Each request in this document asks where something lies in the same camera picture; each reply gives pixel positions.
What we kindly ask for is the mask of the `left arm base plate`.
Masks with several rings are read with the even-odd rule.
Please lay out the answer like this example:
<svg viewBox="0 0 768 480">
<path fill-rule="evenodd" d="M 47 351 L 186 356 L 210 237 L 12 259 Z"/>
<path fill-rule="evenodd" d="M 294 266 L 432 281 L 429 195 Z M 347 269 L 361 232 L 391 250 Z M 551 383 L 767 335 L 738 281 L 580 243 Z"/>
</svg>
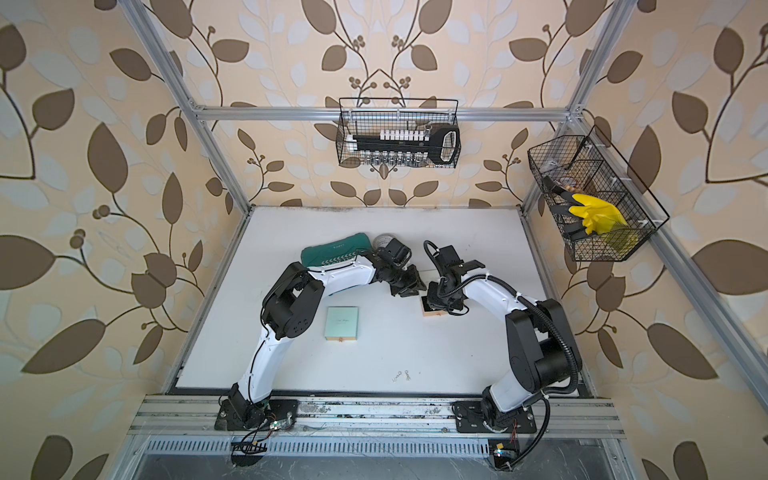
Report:
<svg viewBox="0 0 768 480">
<path fill-rule="evenodd" d="M 297 400 L 268 400 L 246 409 L 243 419 L 228 398 L 220 402 L 214 429 L 216 431 L 281 431 L 289 430 L 297 420 Z"/>
</svg>

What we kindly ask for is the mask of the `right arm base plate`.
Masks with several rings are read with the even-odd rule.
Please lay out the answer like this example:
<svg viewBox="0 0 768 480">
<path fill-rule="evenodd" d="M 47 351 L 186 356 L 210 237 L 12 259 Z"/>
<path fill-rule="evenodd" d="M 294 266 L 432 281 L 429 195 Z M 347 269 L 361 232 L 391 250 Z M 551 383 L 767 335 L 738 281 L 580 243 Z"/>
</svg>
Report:
<svg viewBox="0 0 768 480">
<path fill-rule="evenodd" d="M 522 434 L 537 432 L 534 414 L 523 407 L 509 412 L 498 411 L 490 401 L 464 400 L 451 404 L 451 411 L 459 433 Z"/>
</svg>

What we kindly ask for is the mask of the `mint green jewelry box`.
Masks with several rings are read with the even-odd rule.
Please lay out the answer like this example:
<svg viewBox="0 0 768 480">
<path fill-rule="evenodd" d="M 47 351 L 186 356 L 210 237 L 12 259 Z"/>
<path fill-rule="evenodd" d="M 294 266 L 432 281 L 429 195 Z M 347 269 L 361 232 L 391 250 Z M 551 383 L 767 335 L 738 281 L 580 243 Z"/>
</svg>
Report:
<svg viewBox="0 0 768 480">
<path fill-rule="evenodd" d="M 354 341 L 358 335 L 359 308 L 330 306 L 327 309 L 324 338 L 328 341 Z"/>
</svg>

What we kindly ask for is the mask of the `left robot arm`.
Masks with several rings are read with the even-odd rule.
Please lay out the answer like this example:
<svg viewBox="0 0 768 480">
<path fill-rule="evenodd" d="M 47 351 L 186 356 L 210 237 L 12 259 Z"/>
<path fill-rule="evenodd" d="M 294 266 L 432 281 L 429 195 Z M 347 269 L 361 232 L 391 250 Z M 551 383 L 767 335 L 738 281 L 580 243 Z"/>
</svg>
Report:
<svg viewBox="0 0 768 480">
<path fill-rule="evenodd" d="M 292 341 L 312 325 L 321 300 L 372 283 L 385 283 L 394 297 L 426 290 L 409 247 L 391 235 L 374 241 L 357 233 L 307 247 L 286 267 L 262 301 L 260 338 L 241 379 L 227 394 L 229 405 L 247 424 L 266 413 L 273 382 Z"/>
</svg>

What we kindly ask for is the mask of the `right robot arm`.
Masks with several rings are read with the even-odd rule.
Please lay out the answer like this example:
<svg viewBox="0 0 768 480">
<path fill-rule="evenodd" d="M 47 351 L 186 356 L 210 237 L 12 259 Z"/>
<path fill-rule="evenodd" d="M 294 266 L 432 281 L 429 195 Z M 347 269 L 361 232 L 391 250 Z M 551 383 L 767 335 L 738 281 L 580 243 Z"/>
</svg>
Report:
<svg viewBox="0 0 768 480">
<path fill-rule="evenodd" d="M 568 395 L 578 388 L 582 360 L 562 305 L 537 300 L 491 274 L 477 260 L 464 261 L 452 246 L 423 247 L 439 280 L 428 286 L 427 304 L 453 316 L 464 315 L 474 302 L 504 324 L 509 369 L 487 387 L 481 400 L 486 421 L 528 407 L 549 395 Z"/>
</svg>

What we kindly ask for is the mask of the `cream jewelry box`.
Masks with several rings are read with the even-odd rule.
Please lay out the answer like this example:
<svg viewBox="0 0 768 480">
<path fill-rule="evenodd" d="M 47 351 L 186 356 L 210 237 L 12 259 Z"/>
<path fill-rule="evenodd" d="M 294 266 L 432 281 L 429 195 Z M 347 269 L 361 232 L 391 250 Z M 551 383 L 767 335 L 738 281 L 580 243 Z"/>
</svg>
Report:
<svg viewBox="0 0 768 480">
<path fill-rule="evenodd" d="M 435 317 L 435 316 L 442 316 L 447 314 L 447 312 L 443 309 L 433 308 L 429 304 L 428 298 L 426 296 L 421 296 L 420 301 L 421 301 L 422 314 L 424 317 Z"/>
</svg>

